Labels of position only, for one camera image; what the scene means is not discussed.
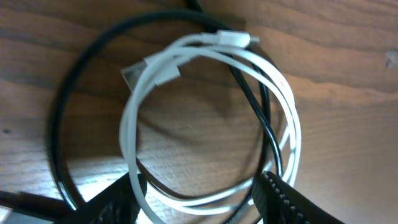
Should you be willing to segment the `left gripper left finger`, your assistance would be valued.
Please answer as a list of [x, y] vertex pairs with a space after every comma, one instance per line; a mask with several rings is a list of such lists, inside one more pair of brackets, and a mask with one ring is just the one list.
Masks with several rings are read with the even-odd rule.
[[135, 224], [140, 210], [129, 174], [125, 174], [55, 224]]

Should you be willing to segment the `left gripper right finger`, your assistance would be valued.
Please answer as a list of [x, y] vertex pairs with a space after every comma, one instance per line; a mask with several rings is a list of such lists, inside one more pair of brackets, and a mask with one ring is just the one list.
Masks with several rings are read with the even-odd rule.
[[252, 198], [265, 224], [343, 224], [271, 172], [255, 176]]

